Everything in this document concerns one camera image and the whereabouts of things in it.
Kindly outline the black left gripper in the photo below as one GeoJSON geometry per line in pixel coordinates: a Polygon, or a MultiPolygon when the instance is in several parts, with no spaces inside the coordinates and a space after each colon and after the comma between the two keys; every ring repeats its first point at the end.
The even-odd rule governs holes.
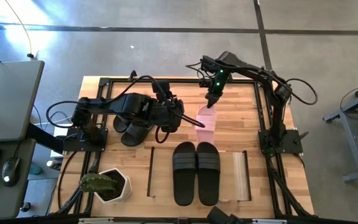
{"type": "Polygon", "coordinates": [[[175,98],[166,103],[156,103],[152,107],[150,121],[157,125],[164,133],[174,133],[181,125],[181,119],[197,127],[204,128],[205,125],[196,119],[193,119],[184,113],[182,100],[175,98]]]}

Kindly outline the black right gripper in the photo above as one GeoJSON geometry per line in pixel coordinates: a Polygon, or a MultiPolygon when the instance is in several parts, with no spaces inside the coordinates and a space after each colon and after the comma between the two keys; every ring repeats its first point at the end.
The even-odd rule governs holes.
{"type": "Polygon", "coordinates": [[[229,71],[226,69],[219,69],[212,79],[212,85],[209,88],[209,92],[206,94],[207,107],[214,106],[223,93],[224,86],[229,78],[229,71]]]}

